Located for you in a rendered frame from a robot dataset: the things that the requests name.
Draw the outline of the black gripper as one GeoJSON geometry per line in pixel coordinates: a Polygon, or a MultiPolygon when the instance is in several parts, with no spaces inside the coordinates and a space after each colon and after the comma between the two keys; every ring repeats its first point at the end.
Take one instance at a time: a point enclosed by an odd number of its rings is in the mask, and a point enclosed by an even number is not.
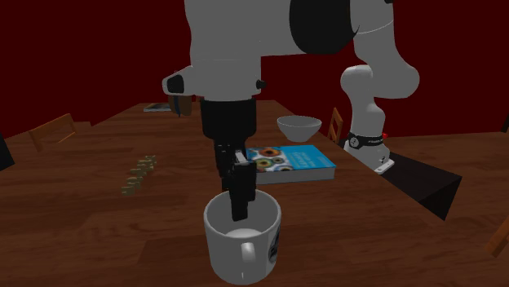
{"type": "Polygon", "coordinates": [[[239,101],[201,101],[201,123],[205,137],[214,140],[216,167],[223,191],[229,189],[232,220],[248,218],[248,203],[255,199],[256,163],[241,150],[256,132],[256,99],[239,101]],[[236,150],[233,162],[232,148],[236,150]]]}

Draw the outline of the blue book with circles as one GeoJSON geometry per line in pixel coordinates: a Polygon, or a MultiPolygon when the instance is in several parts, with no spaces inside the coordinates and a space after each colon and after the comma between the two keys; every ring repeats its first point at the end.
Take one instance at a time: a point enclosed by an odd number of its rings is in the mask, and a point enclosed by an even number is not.
{"type": "Polygon", "coordinates": [[[314,145],[247,148],[246,152],[256,163],[258,185],[334,178],[336,165],[314,145]]]}

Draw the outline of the white mug with print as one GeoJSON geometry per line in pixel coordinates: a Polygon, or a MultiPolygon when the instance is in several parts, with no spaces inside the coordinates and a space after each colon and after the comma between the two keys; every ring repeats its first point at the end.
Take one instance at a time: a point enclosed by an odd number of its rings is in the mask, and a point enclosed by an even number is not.
{"type": "Polygon", "coordinates": [[[263,280],[277,261],[281,230],[277,200],[258,190],[247,211],[246,219],[233,221],[227,192],[210,200],[204,210],[210,265],[219,278],[234,285],[263,280]]]}

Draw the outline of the white bowl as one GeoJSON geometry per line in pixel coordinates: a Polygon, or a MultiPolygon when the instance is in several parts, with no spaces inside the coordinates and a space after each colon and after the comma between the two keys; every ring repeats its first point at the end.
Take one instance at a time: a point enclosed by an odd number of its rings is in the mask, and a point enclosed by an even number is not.
{"type": "Polygon", "coordinates": [[[322,121],[315,117],[292,115],[279,117],[277,125],[289,141],[303,143],[321,128],[322,121]]]}

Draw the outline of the brown upright object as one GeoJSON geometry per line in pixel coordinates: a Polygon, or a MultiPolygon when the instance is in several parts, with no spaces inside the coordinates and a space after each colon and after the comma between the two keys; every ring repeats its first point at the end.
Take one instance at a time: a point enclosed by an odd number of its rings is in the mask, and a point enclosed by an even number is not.
{"type": "Polygon", "coordinates": [[[179,117],[181,115],[190,116],[192,114],[192,102],[193,98],[191,96],[168,96],[168,104],[170,106],[170,110],[177,114],[179,117]]]}

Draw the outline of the row of olive blocks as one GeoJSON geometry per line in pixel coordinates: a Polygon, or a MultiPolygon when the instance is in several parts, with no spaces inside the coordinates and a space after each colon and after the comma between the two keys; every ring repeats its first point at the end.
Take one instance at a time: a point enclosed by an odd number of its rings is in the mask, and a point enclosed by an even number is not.
{"type": "Polygon", "coordinates": [[[157,164],[155,155],[147,155],[144,158],[136,161],[136,167],[130,169],[130,177],[126,179],[126,185],[121,187],[121,194],[123,196],[134,195],[136,190],[141,189],[141,183],[144,177],[154,171],[157,164]]]}

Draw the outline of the wooden table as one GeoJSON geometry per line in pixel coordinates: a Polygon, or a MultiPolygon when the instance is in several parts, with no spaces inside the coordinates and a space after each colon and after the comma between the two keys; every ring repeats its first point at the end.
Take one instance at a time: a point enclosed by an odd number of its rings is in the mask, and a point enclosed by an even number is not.
{"type": "MultiPolygon", "coordinates": [[[[463,177],[445,221],[323,135],[329,181],[268,185],[280,203],[277,265],[254,287],[509,287],[509,247],[485,251],[509,216],[509,135],[395,138],[401,155],[463,177]]],[[[134,106],[36,152],[8,141],[0,172],[0,287],[228,287],[203,223],[220,190],[199,107],[189,117],[134,106]],[[141,189],[121,187],[155,155],[141,189]]]]}

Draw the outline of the black robot stand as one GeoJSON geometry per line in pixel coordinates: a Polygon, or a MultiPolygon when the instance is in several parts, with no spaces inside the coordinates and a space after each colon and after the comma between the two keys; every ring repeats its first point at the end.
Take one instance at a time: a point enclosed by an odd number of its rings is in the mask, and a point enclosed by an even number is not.
{"type": "Polygon", "coordinates": [[[445,221],[463,177],[394,152],[390,158],[395,164],[381,176],[445,221]]]}

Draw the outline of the black furniture block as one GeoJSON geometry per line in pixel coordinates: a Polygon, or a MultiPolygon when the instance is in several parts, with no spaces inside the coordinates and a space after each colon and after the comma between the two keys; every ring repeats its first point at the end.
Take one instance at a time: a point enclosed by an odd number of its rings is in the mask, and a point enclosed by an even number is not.
{"type": "Polygon", "coordinates": [[[15,164],[7,143],[0,132],[0,171],[5,170],[15,164]]]}

